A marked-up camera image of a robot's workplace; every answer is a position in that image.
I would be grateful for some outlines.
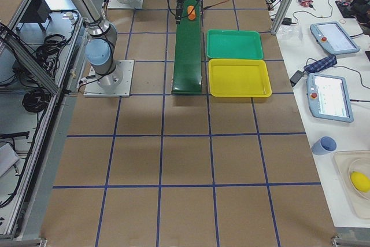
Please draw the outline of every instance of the blue grid line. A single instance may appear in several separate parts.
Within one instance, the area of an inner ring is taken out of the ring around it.
[[[134,13],[133,13],[133,15],[132,15],[131,26],[130,26],[129,34],[128,34],[128,42],[127,42],[127,48],[126,48],[126,54],[125,54],[125,60],[127,60],[127,56],[128,56],[128,49],[129,49],[129,47],[130,47],[130,41],[131,41],[131,35],[132,35],[132,27],[134,26],[135,14],[136,14],[136,10],[134,10]]]
[[[284,62],[284,59],[266,59],[265,62]]]
[[[112,134],[76,134],[76,135],[67,135],[67,138],[84,138],[84,137],[112,137]]]
[[[258,10],[258,11],[268,11],[267,8],[208,8],[207,10],[222,11],[222,10]]]
[[[205,54],[205,38],[204,32],[202,32],[202,43],[203,43],[203,54]],[[205,71],[207,72],[207,63],[204,63]],[[206,77],[206,91],[208,92],[208,76]],[[210,120],[210,102],[209,102],[209,94],[207,94],[207,114],[208,114],[208,131],[209,131],[209,149],[210,149],[210,166],[211,166],[211,173],[212,173],[212,194],[213,194],[213,210],[214,210],[214,229],[216,232],[216,244],[217,247],[220,247],[220,234],[219,234],[219,219],[217,217],[217,195],[216,195],[216,178],[214,176],[214,159],[213,159],[213,144],[212,144],[212,126]]]
[[[136,11],[134,11],[134,14],[132,16],[130,32],[132,31],[132,26],[134,25],[135,13],[136,13]],[[128,49],[129,49],[129,46],[130,46],[130,40],[131,40],[131,34],[129,34],[129,36],[128,36],[128,42],[127,42],[125,59],[127,59]],[[104,207],[105,207],[105,200],[106,200],[106,193],[107,193],[107,190],[108,190],[110,167],[112,165],[114,143],[116,141],[116,132],[117,132],[118,120],[119,120],[119,116],[120,116],[121,103],[122,103],[122,98],[120,97],[119,98],[119,102],[118,102],[117,113],[116,113],[116,121],[114,123],[113,138],[112,138],[112,147],[111,147],[110,155],[109,155],[108,169],[107,169],[106,179],[105,179],[105,188],[104,188],[102,206],[101,206],[101,211],[100,211],[100,216],[99,216],[99,224],[98,224],[97,237],[95,239],[95,247],[98,247],[98,244],[99,244],[100,232],[101,232],[101,227],[102,227],[102,219],[103,219]]]
[[[95,134],[87,134],[87,135],[67,135],[68,138],[96,138],[96,137],[232,137],[232,136],[245,136],[245,135],[304,135],[306,132],[246,132],[246,133],[225,133],[225,134],[105,134],[105,135],[95,135]]]
[[[292,95],[294,94],[293,92],[276,92],[272,93],[273,95]]]
[[[235,20],[236,20],[236,29],[237,30],[240,30],[240,28],[239,28],[239,21],[238,21],[238,15],[237,15],[236,9],[235,9],[235,1],[234,0],[231,0],[231,1],[232,1],[232,7],[233,7],[234,15],[235,15]]]
[[[169,10],[167,9],[167,22],[166,22],[166,45],[164,56],[164,78],[163,78],[163,97],[162,97],[162,125],[161,125],[161,149],[160,149],[160,169],[158,179],[158,204],[157,204],[157,233],[156,233],[156,247],[160,245],[160,227],[161,227],[161,198],[162,198],[162,168],[163,168],[163,140],[164,140],[164,109],[166,100],[166,76],[167,76],[167,48],[168,48],[168,30],[169,30]]]
[[[176,32],[134,32],[134,31],[129,31],[129,32],[118,32],[118,35],[128,35],[128,34],[175,34]]]
[[[135,63],[137,63],[137,62],[139,62],[139,63],[142,63],[142,62],[144,62],[144,63],[151,63],[151,62],[153,62],[153,63],[158,63],[158,62],[161,62],[161,63],[164,63],[165,61],[164,60],[135,60]]]
[[[210,188],[210,187],[259,187],[259,186],[317,186],[321,182],[273,182],[273,183],[215,183],[203,185],[56,185],[53,189],[109,189],[109,188]]]
[[[272,216],[273,227],[274,227],[274,230],[275,230],[275,237],[276,237],[276,241],[277,241],[277,246],[278,247],[281,247],[278,226],[276,224],[275,211],[273,210],[273,203],[272,203],[271,191],[270,191],[270,187],[269,187],[269,183],[268,183],[267,168],[266,168],[266,163],[265,163],[264,151],[263,151],[263,148],[262,148],[260,130],[259,130],[259,127],[258,127],[257,113],[256,113],[256,108],[254,106],[253,99],[252,99],[252,108],[253,108],[254,122],[256,124],[258,144],[260,146],[262,166],[263,166],[263,169],[264,169],[265,180],[266,180],[266,184],[267,184],[267,193],[268,193],[268,199],[269,199],[269,203],[270,203],[270,209],[271,209],[271,216]]]

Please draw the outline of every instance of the green conveyor belt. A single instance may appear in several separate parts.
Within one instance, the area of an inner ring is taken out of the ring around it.
[[[186,0],[183,16],[187,7],[195,6],[196,0]],[[201,17],[199,5],[195,7],[197,18],[181,20],[176,29],[175,67],[173,69],[172,94],[202,94],[201,73]]]

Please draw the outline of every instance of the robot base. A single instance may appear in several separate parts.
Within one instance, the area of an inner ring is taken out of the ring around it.
[[[143,1],[144,0],[131,0],[128,3],[121,3],[117,0],[109,0],[108,2],[108,9],[121,9],[121,10],[134,10],[143,8]]]
[[[93,82],[86,85],[83,95],[85,97],[129,97],[132,82],[132,73],[134,71],[134,60],[117,60],[118,70],[123,71],[123,80],[111,90],[102,88],[98,82]],[[90,75],[95,75],[94,69],[91,67]]]

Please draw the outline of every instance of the yellow object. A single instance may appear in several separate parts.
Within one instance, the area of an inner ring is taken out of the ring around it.
[[[195,18],[197,17],[197,15],[195,14],[195,9],[194,9],[194,6],[193,5],[189,5],[187,7],[187,14],[188,14],[188,19],[189,20],[195,20]]]
[[[354,187],[361,192],[370,190],[370,179],[360,172],[351,173],[351,181]]]
[[[215,97],[266,98],[272,94],[264,60],[211,59],[209,87]]]

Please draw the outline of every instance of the black cable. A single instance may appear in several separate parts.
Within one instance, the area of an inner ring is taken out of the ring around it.
[[[328,5],[330,6],[330,15],[329,16],[316,16],[313,13],[310,13],[310,12],[307,12],[307,11],[303,11],[303,10],[302,11],[296,11],[296,12],[293,13],[292,16],[293,16],[293,18],[296,19],[297,22],[296,23],[292,23],[292,24],[298,24],[299,23],[299,20],[295,16],[296,13],[307,13],[307,14],[310,14],[311,16],[313,16],[313,17],[315,17],[317,19],[327,19],[327,18],[331,17],[333,15],[333,6],[330,4],[330,0],[328,0]]]
[[[365,101],[363,99],[350,99],[349,101],[353,101],[353,102],[370,102],[370,101]]]
[[[81,1],[82,1],[83,5],[85,6],[85,8],[86,8],[87,12],[88,12],[88,13],[89,13],[89,15],[91,16],[91,18],[95,21],[95,19],[94,19],[93,15],[91,14],[90,10],[88,9],[87,4],[85,3],[85,1],[84,1],[84,0],[81,0]],[[113,46],[112,42],[110,42],[110,41],[108,40],[108,37],[106,36],[105,32],[103,31],[103,29],[100,27],[100,25],[99,25],[99,24],[98,24],[98,27],[99,27],[99,29],[102,31],[102,35],[105,37],[105,39],[102,39],[102,38],[100,38],[100,39],[101,39],[101,40],[104,40],[106,43],[108,43],[108,44],[109,44],[109,50],[110,50],[110,55],[112,56],[112,59],[110,60],[110,65],[109,65],[109,68],[108,68],[107,72],[105,72],[105,73],[103,73],[103,74],[99,74],[99,75],[101,76],[100,78],[95,79],[94,81],[91,81],[91,82],[88,82],[88,83],[85,83],[85,84],[83,84],[83,85],[79,86],[79,88],[78,88],[78,90],[77,90],[77,93],[79,93],[79,92],[80,92],[80,89],[81,89],[83,86],[88,85],[88,84],[91,84],[91,83],[94,83],[94,82],[98,82],[98,81],[100,81],[104,76],[106,76],[106,75],[110,75],[110,74],[111,74],[111,72],[109,72],[109,70],[111,69],[111,67],[113,66],[113,63],[114,63],[114,61],[113,61],[113,50],[112,50],[112,48],[113,48],[114,46]]]
[[[306,65],[305,66],[307,66],[309,60],[313,60],[313,61],[317,62],[317,60],[315,60],[313,58],[308,58],[307,61],[306,61]]]
[[[370,89],[370,87],[364,85],[363,81],[362,81],[362,76],[361,76],[361,73],[355,69],[351,69],[351,68],[348,68],[346,66],[332,66],[333,68],[345,68],[345,69],[349,69],[350,71],[353,71],[353,72],[357,72],[358,75],[360,76],[360,82],[361,82],[361,85],[366,88],[366,89]]]
[[[12,85],[15,81],[17,81],[18,79],[18,75],[15,73],[14,75],[12,75],[11,77],[9,77],[8,79],[5,79],[3,81],[0,81],[0,87],[7,87],[7,86],[10,86]]]
[[[362,33],[360,33],[360,34],[357,34],[357,35],[352,35],[352,36],[350,36],[351,38],[356,38],[356,37],[358,37],[358,36],[361,36],[361,35],[363,35],[364,33],[362,32]]]
[[[47,108],[49,101],[50,95],[45,93],[42,88],[37,88],[24,95],[22,106],[28,112],[39,113]]]
[[[108,15],[107,15],[107,12],[108,12],[108,5],[109,5],[109,1],[110,0],[104,0],[104,3],[103,3],[103,9],[104,9],[104,15],[105,15],[105,18],[107,18],[108,17]]]
[[[100,77],[100,78],[98,78],[98,79],[95,79],[94,81],[90,81],[90,82],[87,82],[87,83],[81,84],[81,85],[79,86],[78,90],[77,90],[77,93],[79,93],[79,92],[80,92],[80,89],[81,89],[82,87],[84,87],[84,86],[86,86],[86,85],[88,85],[88,84],[94,83],[94,82],[98,82],[98,81],[100,81],[103,77],[104,77],[104,75],[103,75],[103,76],[101,76],[101,77]]]

